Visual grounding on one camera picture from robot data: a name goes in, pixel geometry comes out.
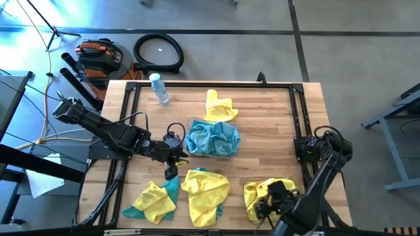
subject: blue microfiber cloth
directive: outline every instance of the blue microfiber cloth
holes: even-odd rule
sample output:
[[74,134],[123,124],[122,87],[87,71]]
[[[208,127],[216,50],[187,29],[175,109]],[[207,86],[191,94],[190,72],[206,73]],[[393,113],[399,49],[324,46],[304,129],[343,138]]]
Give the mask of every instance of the blue microfiber cloth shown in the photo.
[[234,156],[238,153],[241,136],[235,127],[225,122],[214,125],[205,121],[192,121],[184,147],[194,155]]
[[[194,170],[208,172],[208,170],[206,170],[205,168],[195,168]],[[216,209],[216,220],[219,219],[219,217],[221,217],[222,215],[223,215],[223,205],[220,204],[219,206],[217,206],[217,209]]]
[[[175,206],[177,205],[178,201],[178,192],[179,192],[179,177],[175,176],[172,180],[166,181],[160,187],[164,187],[166,192],[168,193],[169,198],[172,200]],[[137,219],[146,219],[144,216],[143,211],[137,210],[135,207],[130,206],[122,211],[123,216],[129,218],[137,218]],[[173,220],[175,211],[172,211],[166,214],[162,219],[163,220]]]

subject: white paper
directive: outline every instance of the white paper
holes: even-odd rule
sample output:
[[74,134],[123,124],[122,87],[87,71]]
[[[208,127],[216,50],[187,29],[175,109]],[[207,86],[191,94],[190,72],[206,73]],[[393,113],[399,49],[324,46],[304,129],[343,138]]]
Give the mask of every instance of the white paper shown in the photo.
[[[61,165],[59,153],[51,154],[44,158],[44,160],[52,161]],[[31,187],[31,193],[34,199],[48,191],[64,185],[64,180],[61,178],[40,174],[32,170],[27,170],[26,174],[28,175],[29,185]]]

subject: butcher block tabletop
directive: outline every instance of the butcher block tabletop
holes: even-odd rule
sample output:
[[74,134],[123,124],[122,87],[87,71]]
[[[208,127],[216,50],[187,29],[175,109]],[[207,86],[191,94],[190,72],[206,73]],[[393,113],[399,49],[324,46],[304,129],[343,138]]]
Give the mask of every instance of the butcher block tabletop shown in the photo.
[[[110,81],[101,116],[111,121],[119,120],[126,82]],[[184,84],[189,82],[203,83],[203,81],[182,81]],[[241,82],[231,81],[230,83],[239,84]],[[303,83],[303,87],[312,130],[321,125],[329,125],[321,84]],[[199,167],[226,176],[230,182],[230,192],[223,203],[223,215],[217,220],[215,226],[209,228],[255,229],[257,225],[247,219],[243,200],[243,186],[246,182],[268,178],[291,178],[299,187],[303,188],[301,166],[296,161],[293,147],[293,137],[296,132],[289,90],[263,87],[167,87],[170,102],[168,106],[161,106],[150,87],[141,87],[137,111],[145,111],[148,114],[152,139],[161,140],[166,133],[167,126],[173,122],[181,122],[186,126],[187,120],[191,117],[203,119],[208,89],[215,89],[219,99],[231,98],[233,107],[239,110],[234,122],[240,126],[240,150],[231,159],[190,155],[187,158],[189,160],[187,165],[178,166],[180,181],[184,181],[188,170]],[[127,116],[131,113],[133,97],[134,93],[132,92],[127,106]],[[295,97],[304,136],[306,132],[301,114],[301,103],[297,94]],[[145,128],[143,115],[136,116],[135,125]],[[174,125],[171,130],[182,137],[180,127]],[[110,162],[110,160],[98,160],[87,172],[79,200],[79,222],[89,215],[103,196]],[[134,203],[149,182],[153,181],[158,185],[165,182],[165,169],[166,164],[139,155],[133,156],[129,161],[125,175],[117,228],[199,229],[192,225],[188,210],[188,194],[181,188],[173,220],[162,220],[155,225],[148,220],[127,218],[122,215],[121,211]],[[110,199],[107,223],[112,215],[115,196],[114,194]],[[326,199],[342,220],[348,225],[352,225],[343,179],[340,174],[336,176],[328,189]],[[260,229],[269,228],[267,223],[260,227]]]

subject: gray floor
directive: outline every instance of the gray floor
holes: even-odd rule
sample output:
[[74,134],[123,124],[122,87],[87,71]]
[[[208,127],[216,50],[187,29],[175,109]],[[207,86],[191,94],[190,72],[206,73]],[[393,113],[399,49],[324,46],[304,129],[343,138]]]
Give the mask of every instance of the gray floor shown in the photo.
[[[146,8],[135,0],[117,4],[111,0],[33,1],[56,26],[86,28],[205,29],[205,30],[291,30],[291,19],[285,0],[240,0],[233,7],[228,0],[155,0]],[[5,10],[15,17],[0,14],[0,26],[29,24],[14,1]],[[341,31],[419,31],[419,2],[414,0],[351,1],[296,0],[301,30]],[[253,81],[264,71],[269,81],[302,81],[293,36],[288,35],[172,35],[181,45],[185,63],[179,75],[165,74],[164,79],[207,79]],[[63,52],[73,52],[83,38],[108,37],[131,50],[140,37],[136,34],[95,35],[82,38],[64,36],[52,45],[52,72],[57,75],[49,94],[60,90],[66,96],[76,91],[58,76],[64,67]],[[32,70],[37,75],[30,84],[42,89],[48,70],[42,42],[31,28],[24,33],[2,33],[0,67],[9,71]],[[397,97],[419,82],[420,43],[418,37],[302,37],[310,81],[321,82],[330,123],[354,144],[354,158],[345,167],[346,194],[355,226],[382,230],[390,226],[419,226],[420,187],[385,192],[384,185],[400,180],[385,138],[379,127],[363,130],[362,121],[383,111]],[[148,42],[141,48],[145,58],[164,63],[176,60],[173,49],[164,42]],[[26,91],[40,108],[42,95]],[[49,101],[49,113],[56,106]],[[39,136],[42,116],[23,100],[8,132],[34,140]],[[25,121],[25,127],[18,125]],[[51,119],[58,132],[70,130]],[[73,133],[89,138],[88,132]],[[16,146],[22,141],[6,136],[3,143]],[[420,161],[410,164],[419,166]],[[1,184],[3,190],[10,189]],[[50,202],[50,199],[36,201]],[[0,199],[0,210],[4,203]],[[43,204],[32,205],[43,217],[28,219],[29,228],[57,227],[55,215],[67,215],[75,200],[56,201],[61,211],[48,212]],[[16,215],[23,216],[27,202],[19,202]]]

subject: yellow towel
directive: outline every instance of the yellow towel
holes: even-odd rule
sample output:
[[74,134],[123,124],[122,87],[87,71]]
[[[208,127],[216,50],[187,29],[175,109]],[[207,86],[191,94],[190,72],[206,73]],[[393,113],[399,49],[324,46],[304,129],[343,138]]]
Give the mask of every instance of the yellow towel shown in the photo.
[[[286,178],[269,178],[266,181],[248,182],[243,188],[243,198],[247,206],[248,219],[252,222],[260,221],[255,215],[254,205],[258,200],[264,199],[268,193],[268,186],[274,182],[282,181],[287,190],[295,189],[295,183]],[[270,219],[278,220],[280,215],[271,212]]]
[[192,224],[196,227],[215,225],[217,206],[229,194],[229,181],[221,174],[189,170],[181,188],[188,192]]
[[158,224],[168,212],[176,209],[166,189],[160,188],[153,182],[149,182],[133,206],[137,210],[142,210],[146,219],[153,224]]
[[205,103],[204,119],[206,121],[230,121],[238,115],[237,109],[232,109],[232,99],[218,99],[217,91],[209,89],[207,91],[207,101]]

